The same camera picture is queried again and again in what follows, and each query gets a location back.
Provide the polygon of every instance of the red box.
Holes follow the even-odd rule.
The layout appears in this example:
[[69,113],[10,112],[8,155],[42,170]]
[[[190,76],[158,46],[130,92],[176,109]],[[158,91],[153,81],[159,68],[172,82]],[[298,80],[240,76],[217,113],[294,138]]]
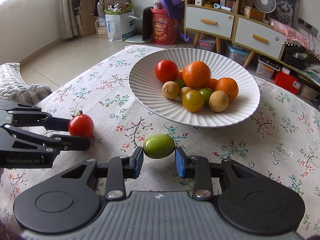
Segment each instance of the red box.
[[301,84],[295,77],[284,73],[282,70],[276,73],[274,80],[277,86],[282,87],[295,95],[299,92],[301,87]]

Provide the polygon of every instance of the table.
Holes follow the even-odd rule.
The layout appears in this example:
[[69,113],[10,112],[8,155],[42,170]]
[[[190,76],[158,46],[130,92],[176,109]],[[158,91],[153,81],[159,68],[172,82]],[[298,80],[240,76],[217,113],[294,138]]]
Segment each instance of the table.
[[[0,218],[19,230],[12,204],[20,192],[88,158],[108,162],[114,156],[131,155],[147,136],[166,133],[187,155],[201,155],[210,162],[230,157],[291,188],[306,204],[298,233],[305,238],[319,234],[320,113],[286,90],[254,77],[261,102],[251,118],[242,123],[202,129],[168,121],[144,108],[128,85],[132,66],[158,50],[127,46],[38,104],[56,117],[71,118],[80,109],[89,114],[95,124],[92,146],[86,152],[61,152],[52,169],[5,169],[0,182]],[[43,127],[28,130],[47,136],[55,133]],[[105,182],[102,179],[99,183],[100,194],[104,194]],[[218,179],[212,182],[214,193],[221,194]],[[140,177],[128,179],[125,185],[127,193],[131,190],[191,192],[193,181],[177,176],[174,155],[170,155],[159,160],[145,157]]]

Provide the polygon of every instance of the white fan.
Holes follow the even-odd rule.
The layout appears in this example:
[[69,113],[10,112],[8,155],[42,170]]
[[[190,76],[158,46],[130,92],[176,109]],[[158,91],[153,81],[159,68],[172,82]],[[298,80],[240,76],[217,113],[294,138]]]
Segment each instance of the white fan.
[[276,0],[253,0],[253,3],[259,11],[264,13],[273,12],[276,8]]

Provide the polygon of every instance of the tangerine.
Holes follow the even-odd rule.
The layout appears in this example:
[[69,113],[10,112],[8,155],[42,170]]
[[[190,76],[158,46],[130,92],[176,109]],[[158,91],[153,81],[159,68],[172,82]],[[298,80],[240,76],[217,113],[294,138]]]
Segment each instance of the tangerine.
[[215,78],[210,78],[210,81],[209,81],[209,83],[207,84],[207,87],[210,88],[210,89],[212,89],[212,90],[214,91],[214,88],[215,88],[217,82],[218,82],[217,79],[215,79]]
[[239,93],[237,82],[232,78],[220,78],[215,86],[215,91],[223,91],[228,95],[230,100],[236,98]]
[[177,78],[183,79],[183,76],[182,76],[183,75],[183,71],[184,71],[184,68],[178,70],[178,77]]
[[211,78],[211,70],[206,63],[196,61],[185,67],[182,76],[188,87],[205,87]]

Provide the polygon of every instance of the picture frame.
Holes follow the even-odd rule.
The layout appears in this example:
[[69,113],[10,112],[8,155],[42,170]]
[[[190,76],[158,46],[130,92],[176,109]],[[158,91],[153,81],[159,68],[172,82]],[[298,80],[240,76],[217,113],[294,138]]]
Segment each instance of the picture frame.
[[276,9],[272,13],[268,13],[266,19],[273,18],[295,29],[299,5],[300,0],[276,0]]

